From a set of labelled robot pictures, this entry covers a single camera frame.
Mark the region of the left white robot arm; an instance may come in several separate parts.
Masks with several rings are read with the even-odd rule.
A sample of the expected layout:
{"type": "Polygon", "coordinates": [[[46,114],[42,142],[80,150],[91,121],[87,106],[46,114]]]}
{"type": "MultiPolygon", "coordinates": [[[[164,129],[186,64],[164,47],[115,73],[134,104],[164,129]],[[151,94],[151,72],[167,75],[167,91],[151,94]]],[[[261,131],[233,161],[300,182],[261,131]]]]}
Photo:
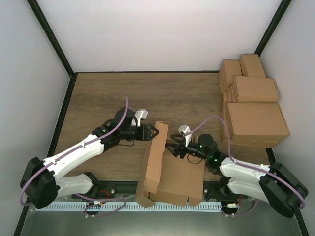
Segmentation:
{"type": "Polygon", "coordinates": [[[66,174],[109,149],[119,145],[121,140],[150,141],[159,130],[150,124],[142,124],[148,111],[133,111],[127,107],[116,112],[113,119],[94,129],[84,140],[69,149],[40,160],[31,159],[20,182],[21,195],[26,195],[37,208],[48,206],[56,198],[81,194],[91,199],[100,194],[100,183],[91,172],[67,177],[66,174]]]}

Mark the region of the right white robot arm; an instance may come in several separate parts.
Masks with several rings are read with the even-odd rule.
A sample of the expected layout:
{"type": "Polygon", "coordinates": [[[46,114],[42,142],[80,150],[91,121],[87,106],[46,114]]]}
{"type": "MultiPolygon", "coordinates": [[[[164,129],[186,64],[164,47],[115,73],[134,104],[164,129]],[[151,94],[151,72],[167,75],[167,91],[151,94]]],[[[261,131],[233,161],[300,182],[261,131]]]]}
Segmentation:
{"type": "Polygon", "coordinates": [[[210,134],[202,134],[194,142],[191,137],[171,135],[172,143],[165,147],[175,157],[194,156],[205,161],[214,175],[221,175],[225,182],[219,185],[224,198],[247,195],[267,202],[280,215],[292,218],[304,208],[308,189],[283,164],[258,165],[234,159],[221,152],[210,134]]]}

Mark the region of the brown cardboard box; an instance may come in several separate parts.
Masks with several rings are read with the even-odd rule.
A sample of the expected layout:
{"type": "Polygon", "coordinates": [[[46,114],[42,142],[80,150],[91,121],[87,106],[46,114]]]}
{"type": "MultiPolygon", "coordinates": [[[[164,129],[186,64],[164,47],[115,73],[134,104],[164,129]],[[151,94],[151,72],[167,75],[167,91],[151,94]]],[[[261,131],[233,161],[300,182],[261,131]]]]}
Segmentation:
{"type": "Polygon", "coordinates": [[[174,157],[166,149],[169,123],[157,121],[159,134],[148,142],[135,201],[144,208],[163,202],[194,207],[203,198],[205,161],[197,157],[174,157]]]}

